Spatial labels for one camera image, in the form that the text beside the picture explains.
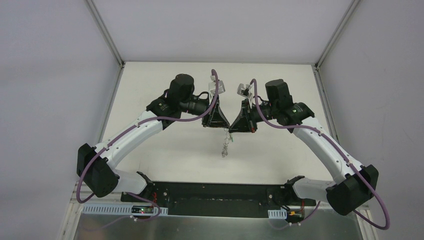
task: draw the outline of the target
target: gray wall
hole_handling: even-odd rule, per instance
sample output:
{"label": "gray wall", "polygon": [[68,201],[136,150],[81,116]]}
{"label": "gray wall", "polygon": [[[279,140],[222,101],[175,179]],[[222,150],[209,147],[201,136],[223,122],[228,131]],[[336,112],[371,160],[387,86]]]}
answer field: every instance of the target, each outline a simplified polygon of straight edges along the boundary
{"label": "gray wall", "polygon": [[363,1],[321,68],[341,145],[380,172],[384,240],[424,235],[423,13],[422,0]]}
{"label": "gray wall", "polygon": [[55,239],[118,65],[83,1],[1,1],[0,33],[0,239]]}

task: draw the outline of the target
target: metal frame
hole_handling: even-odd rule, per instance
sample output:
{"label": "metal frame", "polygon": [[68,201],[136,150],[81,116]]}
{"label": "metal frame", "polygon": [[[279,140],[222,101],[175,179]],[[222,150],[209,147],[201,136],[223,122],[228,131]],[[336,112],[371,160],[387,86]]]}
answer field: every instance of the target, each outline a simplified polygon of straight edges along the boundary
{"label": "metal frame", "polygon": [[60,228],[58,240],[73,240],[77,231],[80,216],[83,210],[83,204],[70,203],[66,211],[65,219]]}
{"label": "metal frame", "polygon": [[118,48],[115,45],[114,40],[112,39],[111,34],[109,33],[108,28],[106,27],[105,22],[102,19],[102,16],[100,16],[99,10],[97,9],[95,3],[93,2],[93,0],[85,0],[84,2],[88,10],[90,11],[91,16],[93,17],[93,20],[97,25],[101,35],[103,36],[104,41],[106,42],[107,46],[115,57],[118,65],[122,68],[122,66],[124,65],[124,60],[122,59]]}
{"label": "metal frame", "polygon": [[315,64],[318,71],[320,70],[321,65],[323,65],[323,62],[326,59],[326,57],[328,56],[330,50],[334,47],[337,40],[341,36],[343,30],[345,29],[347,23],[351,19],[353,13],[357,9],[357,7],[358,7],[358,5],[361,1],[362,0],[352,0],[352,2],[350,3],[349,7],[347,8],[346,12],[344,13],[343,17],[341,18],[340,23],[335,28],[334,33],[332,34],[330,40],[328,41],[327,45],[325,46],[324,51],[322,52],[321,56],[319,57],[318,62],[316,62],[316,64]]}
{"label": "metal frame", "polygon": [[[359,212],[369,220],[373,220],[369,209],[360,209]],[[360,218],[358,215],[356,217],[358,219],[358,224],[360,232],[362,233],[363,240],[379,240],[376,228],[371,226],[368,222]]]}
{"label": "metal frame", "polygon": [[110,101],[107,104],[107,110],[106,110],[105,116],[102,117],[103,121],[101,122],[100,133],[98,135],[96,143],[101,143],[103,140],[103,136],[106,130],[106,125],[108,124],[109,116],[111,115],[111,111],[112,111],[112,106],[114,105],[115,97],[118,92],[118,87],[121,82],[122,74],[124,73],[124,68],[125,68],[125,63],[120,66],[118,75],[116,77],[116,82],[115,82],[115,86],[113,87],[112,96],[110,96]]}
{"label": "metal frame", "polygon": [[332,138],[339,142],[339,137],[337,136],[336,126],[333,120],[332,108],[330,106],[330,101],[327,97],[323,82],[321,81],[320,72],[315,66],[312,66],[312,71],[315,77],[316,87],[318,88],[319,98],[321,99],[321,105],[324,108],[325,120],[327,121],[328,131]]}
{"label": "metal frame", "polygon": [[[181,63],[181,61],[134,61],[125,60],[125,63]],[[285,64],[285,65],[315,65],[316,62],[274,62],[274,61],[183,61],[184,63],[217,63],[217,64]]]}

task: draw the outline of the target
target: small metal part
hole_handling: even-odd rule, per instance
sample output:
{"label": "small metal part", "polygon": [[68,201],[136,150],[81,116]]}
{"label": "small metal part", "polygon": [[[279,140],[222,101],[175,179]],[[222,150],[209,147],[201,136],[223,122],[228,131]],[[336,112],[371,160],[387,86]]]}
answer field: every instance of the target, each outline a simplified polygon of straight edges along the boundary
{"label": "small metal part", "polygon": [[224,143],[223,143],[223,148],[222,148],[222,158],[225,158],[228,155],[228,144],[230,143],[230,140],[233,140],[233,136],[228,132],[228,128],[224,128],[225,131],[225,138],[224,138]]}
{"label": "small metal part", "polygon": [[[212,99],[215,95],[215,90],[216,90],[215,81],[210,82],[208,87],[209,87],[209,92],[210,92],[209,97],[210,97],[210,99]],[[223,94],[223,93],[225,93],[225,86],[224,86],[224,82],[220,80],[219,83],[218,83],[218,94]]]}
{"label": "small metal part", "polygon": [[237,88],[237,94],[252,101],[253,93],[250,92],[252,85],[240,83]]}

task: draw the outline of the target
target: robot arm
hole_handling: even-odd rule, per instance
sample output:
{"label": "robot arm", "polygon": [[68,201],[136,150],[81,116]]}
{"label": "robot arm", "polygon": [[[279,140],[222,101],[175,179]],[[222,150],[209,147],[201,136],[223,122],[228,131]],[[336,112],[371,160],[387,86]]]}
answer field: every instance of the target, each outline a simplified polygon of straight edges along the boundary
{"label": "robot arm", "polygon": [[[293,103],[289,88],[282,79],[273,80],[265,84],[268,101],[262,101],[259,108],[266,120],[276,119],[282,126],[309,126],[319,131],[308,128],[288,128],[296,137],[301,139],[319,158],[333,180],[312,180],[304,176],[297,176],[284,184],[285,189],[291,189],[288,198],[314,199],[328,202],[332,208],[341,215],[347,215],[360,205],[373,197],[367,186],[360,180],[355,172],[346,164],[342,156],[323,137],[330,136],[315,118],[314,113],[304,103]],[[229,132],[254,133],[257,123],[263,122],[257,107],[250,105],[252,94],[250,87],[239,86],[237,92],[246,99],[241,102],[241,111],[236,121],[231,125]],[[362,163],[350,156],[334,139],[329,137],[337,147],[348,157],[361,175],[375,189],[378,171],[374,166],[364,167]]]}
{"label": "robot arm", "polygon": [[[216,88],[218,88],[218,94],[225,91],[222,81],[219,81],[218,87],[215,84],[215,82],[212,82],[209,85],[211,95],[215,94]],[[77,174],[79,176],[82,175],[88,162],[98,155],[84,178],[84,182],[98,198],[102,198],[112,191],[139,194],[145,189],[151,181],[144,174],[121,171],[116,167],[138,145],[174,122],[170,119],[153,119],[140,124],[143,120],[155,117],[179,119],[182,112],[197,116],[204,115],[209,107],[209,98],[200,98],[200,96],[203,94],[209,95],[209,93],[202,92],[200,95],[193,95],[193,92],[194,79],[187,74],[179,74],[172,80],[169,89],[152,101],[146,107],[146,110],[122,131],[94,147],[86,143],[79,148],[77,162]],[[204,127],[228,128],[230,124],[222,114],[219,107],[219,98],[216,97],[217,100],[212,110],[203,117],[202,125]]]}

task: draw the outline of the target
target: white panel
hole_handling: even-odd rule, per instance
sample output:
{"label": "white panel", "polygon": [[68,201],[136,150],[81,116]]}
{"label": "white panel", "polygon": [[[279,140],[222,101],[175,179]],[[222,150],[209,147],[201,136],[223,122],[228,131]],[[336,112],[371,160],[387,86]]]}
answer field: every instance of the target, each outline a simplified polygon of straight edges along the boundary
{"label": "white panel", "polygon": [[96,0],[124,60],[315,63],[351,0]]}
{"label": "white panel", "polygon": [[[363,1],[321,67],[340,143],[379,171],[383,240],[422,239],[424,1]],[[373,200],[376,222],[384,224]]]}
{"label": "white panel", "polygon": [[[249,83],[255,77],[258,94],[266,98],[265,83],[282,78],[288,83],[293,100],[307,104],[327,127],[310,65],[129,62],[116,93],[105,139],[127,126],[162,95],[177,74],[193,76],[196,94],[207,91],[212,68],[225,84],[226,92],[219,99],[230,123],[239,114],[244,99],[237,95],[240,83]],[[193,116],[183,113],[181,117]],[[175,122],[136,147],[117,168],[141,171],[154,181],[171,182],[281,184],[298,175],[332,179],[314,153],[288,130],[262,122],[256,133],[233,136],[228,156],[222,158],[224,129],[205,128],[200,120]]]}
{"label": "white panel", "polygon": [[55,239],[118,65],[83,1],[1,1],[0,33],[0,239]]}

